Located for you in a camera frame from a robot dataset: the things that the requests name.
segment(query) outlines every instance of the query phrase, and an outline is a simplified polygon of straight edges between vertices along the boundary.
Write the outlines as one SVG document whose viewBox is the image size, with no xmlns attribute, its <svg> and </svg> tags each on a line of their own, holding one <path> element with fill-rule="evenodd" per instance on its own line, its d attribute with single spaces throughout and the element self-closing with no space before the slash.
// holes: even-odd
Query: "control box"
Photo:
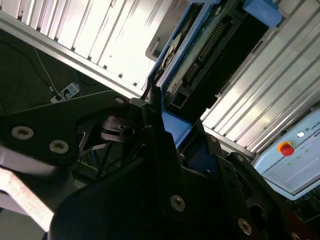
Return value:
<svg viewBox="0 0 320 240">
<path fill-rule="evenodd" d="M 320 108 L 264 151 L 253 166 L 276 192 L 290 200 L 320 185 Z"/>
</svg>

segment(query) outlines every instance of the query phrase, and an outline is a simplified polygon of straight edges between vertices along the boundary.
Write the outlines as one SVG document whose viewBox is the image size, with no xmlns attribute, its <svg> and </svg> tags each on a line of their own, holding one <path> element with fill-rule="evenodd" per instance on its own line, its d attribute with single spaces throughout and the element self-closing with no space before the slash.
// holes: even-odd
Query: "red emergency stop button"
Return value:
<svg viewBox="0 0 320 240">
<path fill-rule="evenodd" d="M 295 149 L 289 144 L 284 144 L 280 147 L 280 152 L 287 157 L 292 155 L 295 152 Z"/>
</svg>

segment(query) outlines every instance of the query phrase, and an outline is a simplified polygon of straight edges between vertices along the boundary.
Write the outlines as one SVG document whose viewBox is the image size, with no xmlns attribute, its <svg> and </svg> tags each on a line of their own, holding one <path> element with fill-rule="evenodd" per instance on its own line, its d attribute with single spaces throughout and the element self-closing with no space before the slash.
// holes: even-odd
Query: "aluminum profile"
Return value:
<svg viewBox="0 0 320 240">
<path fill-rule="evenodd" d="M 202 116 L 206 127 L 252 153 L 320 100 L 320 3 L 282 0 L 279 7 L 286 18 L 267 31 Z"/>
<path fill-rule="evenodd" d="M 80 62 L 85 65 L 85 74 L 88 75 L 88 70 L 91 70 L 90 75 L 95 76 L 93 73 L 100 68 L 96 80 L 100 81 L 100 73 L 104 72 L 106 81 L 113 78 L 106 85 L 111 87 L 116 83 L 123 87 L 122 93 L 127 91 L 127 96 L 139 97 L 143 93 L 142 82 L 145 82 L 155 63 L 145 56 L 145 50 L 172 2 L 173 0 L 1 0 L 0 21 L 2 25 L 6 25 L 2 29 L 9 33 L 15 32 L 10 30 L 11 26 L 19 28 L 19 34 L 15 35 L 22 34 L 24 41 L 29 36 L 36 38 L 34 47 L 47 53 L 53 51 L 51 55 L 59 60 L 63 59 L 61 52 L 68 56 L 73 56 L 74 53 L 79 55 L 83 58 Z M 134 51 L 130 54 L 128 46 L 136 46 L 131 47 Z"/>
</svg>

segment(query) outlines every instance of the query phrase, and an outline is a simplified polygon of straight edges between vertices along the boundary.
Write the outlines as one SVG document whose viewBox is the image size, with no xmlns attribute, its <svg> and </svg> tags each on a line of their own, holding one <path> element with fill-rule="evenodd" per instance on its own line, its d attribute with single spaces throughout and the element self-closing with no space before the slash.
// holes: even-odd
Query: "metal plate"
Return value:
<svg viewBox="0 0 320 240">
<path fill-rule="evenodd" d="M 140 97 L 155 63 L 146 49 L 176 2 L 1 0 L 0 28 L 67 64 L 71 59 L 69 65 L 129 98 Z"/>
<path fill-rule="evenodd" d="M 320 99 L 320 3 L 290 3 L 279 3 L 286 18 L 268 30 L 202 116 L 206 127 L 253 153 Z"/>
</svg>

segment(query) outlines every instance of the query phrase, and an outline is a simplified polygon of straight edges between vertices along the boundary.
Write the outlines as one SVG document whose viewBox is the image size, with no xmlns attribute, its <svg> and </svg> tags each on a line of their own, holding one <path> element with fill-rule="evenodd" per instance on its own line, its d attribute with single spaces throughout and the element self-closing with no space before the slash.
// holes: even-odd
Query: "floor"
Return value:
<svg viewBox="0 0 320 240">
<path fill-rule="evenodd" d="M 72 82 L 79 84 L 83 96 L 108 90 L 81 73 L 77 82 L 73 68 L 39 50 L 38 54 L 58 91 Z M 44 81 L 50 82 L 34 48 L 0 30 L 0 116 L 49 104 L 54 94 Z M 28 216 L 9 210 L 0 214 L 0 239 L 41 240 L 43 235 Z"/>
</svg>

